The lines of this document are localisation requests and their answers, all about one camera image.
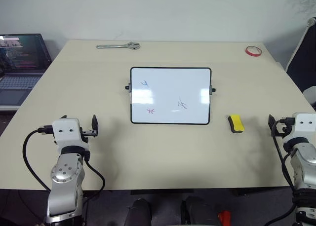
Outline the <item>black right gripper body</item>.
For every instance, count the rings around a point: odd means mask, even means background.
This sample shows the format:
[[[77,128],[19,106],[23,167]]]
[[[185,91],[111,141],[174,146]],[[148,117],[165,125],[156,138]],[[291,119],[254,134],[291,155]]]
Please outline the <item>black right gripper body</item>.
[[[282,125],[281,132],[279,132],[277,130],[278,124]],[[293,117],[285,117],[285,118],[282,118],[282,119],[276,121],[274,123],[274,135],[276,137],[284,138],[285,136],[287,136],[291,133],[292,127],[294,126],[294,124],[295,124],[295,118],[293,118]]]

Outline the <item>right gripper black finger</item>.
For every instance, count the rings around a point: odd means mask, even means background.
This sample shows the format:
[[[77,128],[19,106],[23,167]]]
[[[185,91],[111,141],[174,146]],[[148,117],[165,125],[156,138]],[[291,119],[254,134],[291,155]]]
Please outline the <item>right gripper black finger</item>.
[[[270,131],[271,131],[271,136],[275,136],[275,131],[273,130],[275,123],[276,123],[275,118],[270,114],[268,116],[268,126],[269,126]]]

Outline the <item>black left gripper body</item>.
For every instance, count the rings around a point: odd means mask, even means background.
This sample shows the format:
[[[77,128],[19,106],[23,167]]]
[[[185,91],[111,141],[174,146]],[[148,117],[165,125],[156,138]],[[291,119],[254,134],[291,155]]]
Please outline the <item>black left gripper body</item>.
[[[82,127],[80,127],[79,129],[80,129],[80,135],[82,139],[97,136],[97,130],[83,131]]]

